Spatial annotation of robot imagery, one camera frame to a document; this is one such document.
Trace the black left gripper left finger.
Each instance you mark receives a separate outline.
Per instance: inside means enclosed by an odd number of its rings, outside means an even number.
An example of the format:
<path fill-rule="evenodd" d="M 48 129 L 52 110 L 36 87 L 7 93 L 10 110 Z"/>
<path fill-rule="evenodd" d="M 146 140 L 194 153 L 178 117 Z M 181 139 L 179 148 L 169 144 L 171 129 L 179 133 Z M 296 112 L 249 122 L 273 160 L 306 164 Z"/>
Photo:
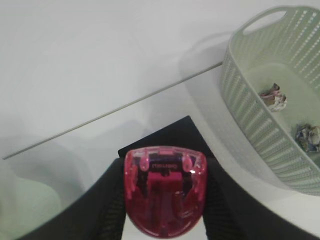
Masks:
<path fill-rule="evenodd" d="M 124 159 L 117 158 L 73 204 L 23 240 L 120 240 L 126 219 Z"/>

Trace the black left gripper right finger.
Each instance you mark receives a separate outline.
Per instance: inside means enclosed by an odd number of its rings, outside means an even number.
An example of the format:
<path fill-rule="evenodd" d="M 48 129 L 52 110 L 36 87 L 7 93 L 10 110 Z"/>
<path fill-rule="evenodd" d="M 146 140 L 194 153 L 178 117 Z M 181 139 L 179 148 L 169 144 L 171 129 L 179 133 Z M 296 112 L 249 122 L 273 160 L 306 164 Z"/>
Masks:
<path fill-rule="evenodd" d="M 203 222 L 209 240 L 315 240 L 267 209 L 239 186 L 215 159 L 207 161 Z"/>

